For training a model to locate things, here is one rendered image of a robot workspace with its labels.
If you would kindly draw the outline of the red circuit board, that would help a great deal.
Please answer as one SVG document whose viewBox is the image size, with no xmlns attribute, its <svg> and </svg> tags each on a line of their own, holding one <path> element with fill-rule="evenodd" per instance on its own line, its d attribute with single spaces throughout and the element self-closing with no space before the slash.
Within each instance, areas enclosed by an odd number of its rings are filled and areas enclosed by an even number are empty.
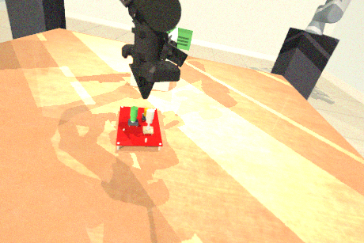
<svg viewBox="0 0 364 243">
<path fill-rule="evenodd" d="M 119 146 L 159 146 L 161 150 L 157 109 L 120 106 L 116 145 L 117 150 Z"/>
</svg>

